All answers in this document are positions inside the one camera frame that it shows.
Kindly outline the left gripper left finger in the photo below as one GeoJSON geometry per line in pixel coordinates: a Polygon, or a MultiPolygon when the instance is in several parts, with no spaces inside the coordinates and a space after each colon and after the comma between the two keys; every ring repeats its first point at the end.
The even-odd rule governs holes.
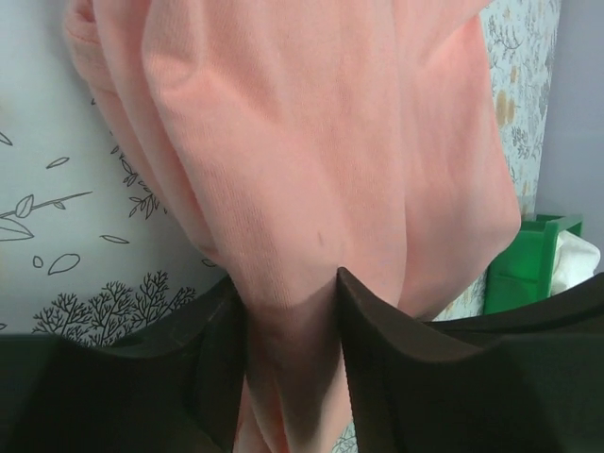
{"type": "Polygon", "coordinates": [[[245,313],[232,281],[110,346],[1,339],[5,452],[228,452],[245,313]]]}

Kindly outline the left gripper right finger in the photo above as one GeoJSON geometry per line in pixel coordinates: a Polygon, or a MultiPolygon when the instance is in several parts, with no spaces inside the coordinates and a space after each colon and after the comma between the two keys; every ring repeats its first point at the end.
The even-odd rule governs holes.
{"type": "Polygon", "coordinates": [[[359,451],[602,450],[602,276],[520,309],[423,323],[340,269],[337,301],[359,451]]]}

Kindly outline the salmon pink t-shirt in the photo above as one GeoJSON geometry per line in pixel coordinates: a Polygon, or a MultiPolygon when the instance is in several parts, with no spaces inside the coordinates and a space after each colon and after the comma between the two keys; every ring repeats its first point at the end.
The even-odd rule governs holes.
{"type": "Polygon", "coordinates": [[[72,1],[112,135],[250,327],[239,452],[328,452],[351,418],[347,268],[438,315],[515,237],[481,1],[72,1]]]}

